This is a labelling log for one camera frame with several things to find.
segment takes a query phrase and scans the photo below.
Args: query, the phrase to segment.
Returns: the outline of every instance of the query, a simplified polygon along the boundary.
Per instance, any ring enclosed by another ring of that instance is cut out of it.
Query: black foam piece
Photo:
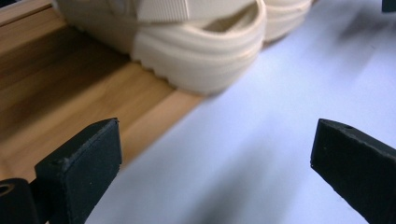
[[[396,223],[396,150],[343,123],[320,119],[311,167],[369,223]]]
[[[396,0],[382,0],[382,11],[383,12],[395,12],[396,11]]]
[[[35,166],[36,184],[49,194],[49,223],[84,223],[121,164],[119,123],[96,122]]]
[[[25,179],[0,181],[0,223],[39,224],[33,195]]]

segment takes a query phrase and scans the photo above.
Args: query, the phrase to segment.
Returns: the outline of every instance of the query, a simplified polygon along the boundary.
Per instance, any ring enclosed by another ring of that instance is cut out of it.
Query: sandal strap
[[[255,0],[108,0],[116,13],[142,22],[219,19],[231,16]]]

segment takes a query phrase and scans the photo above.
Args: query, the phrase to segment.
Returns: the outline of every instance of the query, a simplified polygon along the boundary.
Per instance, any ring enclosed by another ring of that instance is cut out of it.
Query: wooden surface
[[[33,180],[52,150],[114,117],[125,165],[203,100],[67,27],[51,7],[23,15],[0,23],[0,179]]]

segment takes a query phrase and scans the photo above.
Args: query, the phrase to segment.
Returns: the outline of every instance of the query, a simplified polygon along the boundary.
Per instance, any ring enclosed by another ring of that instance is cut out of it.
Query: black rubber pad
[[[320,119],[311,167],[369,223],[396,223],[396,150],[343,123]]]

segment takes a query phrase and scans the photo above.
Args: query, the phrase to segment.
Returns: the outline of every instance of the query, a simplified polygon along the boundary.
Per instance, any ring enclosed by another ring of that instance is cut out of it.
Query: shoe
[[[267,9],[265,42],[285,36],[304,22],[312,0],[264,0]]]
[[[187,0],[164,2],[54,0],[53,5],[69,24],[128,53],[132,61],[185,91],[223,91],[262,49],[266,27],[262,0],[202,1],[213,6],[196,10],[186,10]]]

